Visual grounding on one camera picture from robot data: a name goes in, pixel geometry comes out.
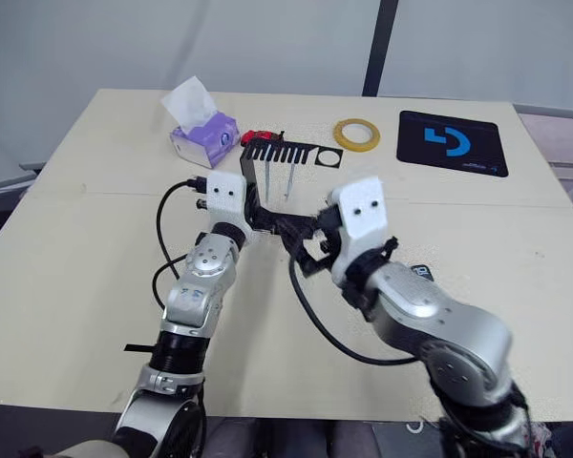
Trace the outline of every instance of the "purple tissue box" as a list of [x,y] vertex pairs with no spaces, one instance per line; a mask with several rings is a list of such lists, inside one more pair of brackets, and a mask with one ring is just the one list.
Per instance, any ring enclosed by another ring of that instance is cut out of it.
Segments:
[[240,141],[240,133],[233,117],[217,112],[189,134],[177,127],[170,139],[180,157],[212,169]]

